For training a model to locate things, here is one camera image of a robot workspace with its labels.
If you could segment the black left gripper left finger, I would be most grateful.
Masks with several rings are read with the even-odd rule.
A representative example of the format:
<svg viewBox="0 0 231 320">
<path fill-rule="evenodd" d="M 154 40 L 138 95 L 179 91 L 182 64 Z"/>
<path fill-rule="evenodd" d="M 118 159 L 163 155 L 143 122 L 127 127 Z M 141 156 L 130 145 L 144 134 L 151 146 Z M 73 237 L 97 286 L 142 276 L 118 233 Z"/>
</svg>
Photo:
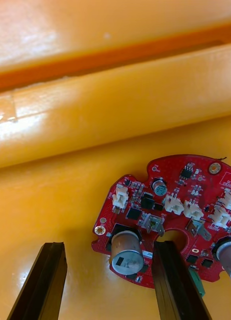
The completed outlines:
<svg viewBox="0 0 231 320">
<path fill-rule="evenodd" d="M 9 320 L 57 320 L 67 270 L 64 243 L 45 243 L 7 318 Z"/>
</svg>

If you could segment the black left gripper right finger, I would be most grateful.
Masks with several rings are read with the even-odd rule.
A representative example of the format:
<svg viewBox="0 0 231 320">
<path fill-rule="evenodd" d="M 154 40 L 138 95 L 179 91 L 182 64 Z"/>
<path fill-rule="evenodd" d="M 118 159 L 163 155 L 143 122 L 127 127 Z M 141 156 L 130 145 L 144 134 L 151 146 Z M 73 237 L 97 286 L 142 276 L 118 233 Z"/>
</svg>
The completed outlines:
<svg viewBox="0 0 231 320">
<path fill-rule="evenodd" d="M 212 318 L 173 241 L 153 243 L 152 277 L 162 320 Z"/>
</svg>

